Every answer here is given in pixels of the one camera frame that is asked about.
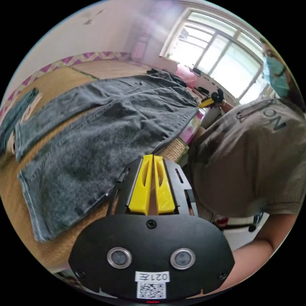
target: white wall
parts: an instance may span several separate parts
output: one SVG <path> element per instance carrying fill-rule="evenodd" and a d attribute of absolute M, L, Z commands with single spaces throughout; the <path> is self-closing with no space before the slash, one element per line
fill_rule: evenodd
<path fill-rule="evenodd" d="M 110 0 L 98 3 L 52 29 L 39 41 L 16 70 L 4 95 L 10 94 L 30 75 L 62 58 L 92 51 L 132 52 L 139 36 L 141 12 L 151 0 Z M 89 25 L 84 23 L 100 10 Z"/>

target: window frame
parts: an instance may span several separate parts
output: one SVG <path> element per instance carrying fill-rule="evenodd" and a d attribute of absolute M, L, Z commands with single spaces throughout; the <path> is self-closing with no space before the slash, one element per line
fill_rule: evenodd
<path fill-rule="evenodd" d="M 213 26 L 209 26 L 207 24 L 204 24 L 204 23 L 201 23 L 201 22 L 198 22 L 198 21 L 193 21 L 193 20 L 189 20 L 188 17 L 190 16 L 191 13 L 200 13 L 202 15 L 206 15 L 206 16 L 209 16 L 209 17 L 212 17 L 214 19 L 217 19 L 219 21 L 222 21 L 230 26 L 233 26 L 235 29 L 236 29 L 236 32 L 233 36 L 230 36 L 229 34 L 217 29 L 217 28 L 214 28 Z M 203 48 L 203 52 L 201 54 L 201 56 L 198 58 L 198 60 L 196 61 L 195 65 L 194 65 L 194 68 L 197 68 L 199 63 L 201 62 L 203 56 L 205 55 L 206 51 L 209 49 L 209 47 L 211 46 L 211 44 L 214 42 L 215 38 L 217 37 L 217 35 L 221 35 L 225 38 L 227 38 L 229 41 L 227 42 L 225 48 L 223 49 L 223 51 L 221 52 L 220 56 L 218 57 L 217 61 L 214 63 L 214 65 L 212 66 L 212 68 L 210 69 L 210 71 L 205 74 L 205 73 L 202 73 L 204 75 L 204 77 L 206 79 L 208 79 L 209 81 L 213 81 L 213 82 L 216 82 L 215 80 L 213 80 L 211 78 L 211 74 L 212 72 L 215 70 L 215 68 L 217 67 L 217 65 L 219 64 L 219 62 L 221 61 L 221 59 L 223 58 L 223 56 L 226 54 L 227 50 L 229 49 L 230 45 L 232 43 L 235 43 L 237 44 L 238 46 L 240 46 L 243 50 L 245 50 L 250 56 L 252 56 L 259 64 L 260 64 L 260 67 L 257 71 L 257 73 L 255 74 L 255 76 L 252 78 L 252 80 L 250 81 L 249 85 L 246 87 L 246 89 L 242 92 L 242 94 L 239 96 L 239 97 L 234 97 L 232 94 L 230 94 L 230 96 L 236 100 L 237 102 L 240 102 L 240 100 L 242 99 L 242 97 L 248 92 L 248 90 L 252 87 L 253 84 L 256 83 L 256 80 L 258 79 L 258 77 L 260 76 L 260 74 L 262 73 L 262 70 L 263 70 L 263 61 L 262 59 L 257 55 L 255 54 L 251 49 L 249 49 L 246 45 L 244 45 L 242 42 L 240 42 L 238 40 L 238 37 L 240 35 L 240 33 L 243 33 L 245 34 L 246 36 L 248 36 L 249 38 L 251 38 L 255 43 L 257 43 L 259 46 L 261 46 L 261 43 L 260 41 L 256 38 L 256 37 L 252 37 L 249 33 L 247 33 L 244 29 L 242 29 L 240 26 L 238 26 L 237 24 L 233 24 L 232 22 L 230 22 L 229 20 L 224 20 L 223 18 L 220 18 L 218 16 L 216 16 L 215 14 L 210 14 L 209 12 L 206 12 L 206 11 L 201 11 L 201 10 L 197 10 L 197 9 L 194 9 L 194 8 L 188 8 L 182 18 L 180 19 L 180 22 L 179 24 L 177 25 L 177 29 L 176 31 L 174 32 L 174 35 L 172 35 L 172 38 L 170 40 L 170 43 L 168 44 L 168 47 L 167 48 L 163 48 L 165 51 L 163 52 L 162 56 L 163 57 L 166 57 L 166 55 L 168 54 L 168 52 L 171 50 L 172 46 L 173 46 L 173 43 L 178 39 L 185 23 L 188 23 L 189 25 L 187 25 L 188 27 L 191 27 L 192 28 L 192 25 L 198 25 L 198 26 L 204 26 L 208 29 L 211 29 L 213 31 L 215 31 L 215 33 L 213 34 L 211 40 L 208 42 L 207 46 L 205 48 Z M 198 28 L 194 28 L 198 31 L 202 31 L 202 32 L 205 32 L 205 33 L 208 33 L 205 31 L 205 29 L 201 30 L 201 29 L 198 29 Z M 268 90 L 269 90 L 270 86 L 267 84 L 264 89 L 262 90 L 262 92 L 259 94 L 259 95 L 262 95 L 264 93 L 266 93 Z"/>

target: face mask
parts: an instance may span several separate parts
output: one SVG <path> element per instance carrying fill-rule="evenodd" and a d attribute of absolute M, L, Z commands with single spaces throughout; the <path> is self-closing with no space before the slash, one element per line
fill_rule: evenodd
<path fill-rule="evenodd" d="M 263 75 L 274 91 L 281 98 L 285 98 L 289 93 L 289 85 L 285 73 L 278 76 L 284 70 L 284 66 L 274 57 L 264 57 Z"/>

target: denim jeans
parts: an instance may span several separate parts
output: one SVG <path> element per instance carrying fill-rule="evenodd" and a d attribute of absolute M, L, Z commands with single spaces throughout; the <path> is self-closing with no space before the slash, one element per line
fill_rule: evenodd
<path fill-rule="evenodd" d="M 167 73 L 94 81 L 17 124 L 16 158 L 59 123 L 90 108 L 18 175 L 38 241 L 54 239 L 97 208 L 128 163 L 165 147 L 198 111 Z"/>
<path fill-rule="evenodd" d="M 5 115 L 0 126 L 0 156 L 5 152 L 7 141 L 14 131 L 15 125 L 21 119 L 24 111 L 33 102 L 37 94 L 38 90 L 36 88 L 30 90 Z"/>

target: screw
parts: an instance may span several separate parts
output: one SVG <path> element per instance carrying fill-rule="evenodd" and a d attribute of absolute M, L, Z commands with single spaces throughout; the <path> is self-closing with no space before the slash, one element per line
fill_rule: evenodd
<path fill-rule="evenodd" d="M 156 227 L 156 222 L 154 220 L 149 220 L 146 223 L 148 229 L 154 229 Z"/>
<path fill-rule="evenodd" d="M 85 278 L 85 272 L 82 270 L 77 270 L 76 271 L 76 276 L 79 278 Z"/>
<path fill-rule="evenodd" d="M 226 271 L 221 271 L 218 276 L 217 276 L 217 279 L 219 280 L 224 280 L 227 278 L 227 272 Z"/>

